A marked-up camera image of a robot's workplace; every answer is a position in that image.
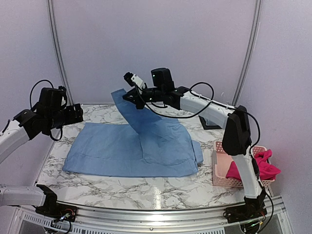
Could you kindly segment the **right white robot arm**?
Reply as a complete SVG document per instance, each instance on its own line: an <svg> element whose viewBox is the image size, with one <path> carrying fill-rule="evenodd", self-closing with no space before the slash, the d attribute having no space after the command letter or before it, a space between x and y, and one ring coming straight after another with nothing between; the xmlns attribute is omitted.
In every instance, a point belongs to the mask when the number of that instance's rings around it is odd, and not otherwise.
<svg viewBox="0 0 312 234"><path fill-rule="evenodd" d="M223 150L234 160L244 188L242 215L252 218L264 206L266 191L260 180L259 167L252 155L249 115L245 107L232 107L212 98L203 97L191 89L180 86L164 92L160 88L138 88L126 92L122 98L142 109L149 102L163 102L177 110L209 119L224 129Z"/></svg>

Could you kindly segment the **light blue shirt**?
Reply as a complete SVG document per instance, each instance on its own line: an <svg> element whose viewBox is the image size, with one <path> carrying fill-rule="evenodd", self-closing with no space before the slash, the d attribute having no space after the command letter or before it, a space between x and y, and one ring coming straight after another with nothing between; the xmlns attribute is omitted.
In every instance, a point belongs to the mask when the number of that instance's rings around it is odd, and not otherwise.
<svg viewBox="0 0 312 234"><path fill-rule="evenodd" d="M203 162L200 143L177 120L138 110L112 93L126 124L87 122L65 160L66 172L117 177L183 177Z"/></svg>

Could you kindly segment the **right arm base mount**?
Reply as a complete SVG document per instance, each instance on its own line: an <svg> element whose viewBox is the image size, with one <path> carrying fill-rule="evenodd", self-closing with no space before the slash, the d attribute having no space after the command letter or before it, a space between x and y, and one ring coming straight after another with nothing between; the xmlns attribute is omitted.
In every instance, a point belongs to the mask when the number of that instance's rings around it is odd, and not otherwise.
<svg viewBox="0 0 312 234"><path fill-rule="evenodd" d="M227 219L228 223L235 223L263 217L266 214L267 210L265 205L257 207L252 204L244 204L226 208L223 216Z"/></svg>

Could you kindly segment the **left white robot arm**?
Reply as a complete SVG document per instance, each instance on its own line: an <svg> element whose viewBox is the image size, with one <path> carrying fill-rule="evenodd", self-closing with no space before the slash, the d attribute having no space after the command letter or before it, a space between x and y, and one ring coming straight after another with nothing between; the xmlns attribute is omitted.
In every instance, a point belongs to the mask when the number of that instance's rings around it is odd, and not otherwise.
<svg viewBox="0 0 312 234"><path fill-rule="evenodd" d="M62 110L25 109L8 121L0 134L0 161L7 159L17 148L34 139L40 133L51 136L52 129L83 121L80 104L66 106ZM51 217L60 215L61 205L57 196L45 185L0 186L1 206L30 205L42 207Z"/></svg>

